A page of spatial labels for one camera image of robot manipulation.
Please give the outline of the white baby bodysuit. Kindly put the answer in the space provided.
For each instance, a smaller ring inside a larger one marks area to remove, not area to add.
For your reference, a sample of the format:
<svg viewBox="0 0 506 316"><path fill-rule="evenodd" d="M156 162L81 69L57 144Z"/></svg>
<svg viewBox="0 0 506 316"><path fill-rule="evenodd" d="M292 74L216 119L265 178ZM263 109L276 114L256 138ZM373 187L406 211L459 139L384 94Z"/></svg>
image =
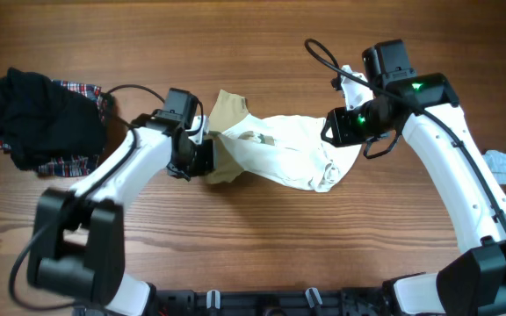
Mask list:
<svg viewBox="0 0 506 316"><path fill-rule="evenodd" d="M349 172L360 146L334 147L320 136L324 118L258 118L246 98L221 90L209 116L216 148L210 184L231 183L250 172L299 190L328 192Z"/></svg>

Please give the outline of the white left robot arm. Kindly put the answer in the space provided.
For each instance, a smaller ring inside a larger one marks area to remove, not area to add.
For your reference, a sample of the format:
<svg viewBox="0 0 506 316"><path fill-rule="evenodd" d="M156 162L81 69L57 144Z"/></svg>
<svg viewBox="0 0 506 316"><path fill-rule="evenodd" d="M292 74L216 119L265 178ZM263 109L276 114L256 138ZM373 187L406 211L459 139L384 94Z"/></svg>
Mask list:
<svg viewBox="0 0 506 316"><path fill-rule="evenodd" d="M161 315L156 288L125 272L125 211L165 170L191 180L214 168L203 105L172 88L163 108L141 114L109 159L68 190L40 197L29 241L27 282L105 315Z"/></svg>

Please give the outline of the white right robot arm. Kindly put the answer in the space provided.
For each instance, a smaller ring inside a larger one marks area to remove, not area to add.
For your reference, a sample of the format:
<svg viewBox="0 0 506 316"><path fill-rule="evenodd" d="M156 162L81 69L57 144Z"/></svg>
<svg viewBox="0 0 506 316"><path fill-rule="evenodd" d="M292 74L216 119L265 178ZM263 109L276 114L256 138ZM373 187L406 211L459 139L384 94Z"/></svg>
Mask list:
<svg viewBox="0 0 506 316"><path fill-rule="evenodd" d="M427 169L451 218L459 257L436 273L385 281L374 294L384 315L506 313L506 195L468 131L459 97L440 73L418 75L401 40L367 48L362 58L372 93L355 99L358 79L309 39L306 50L335 72L332 86L345 104L329 112L321 137L335 147L405 140Z"/></svg>

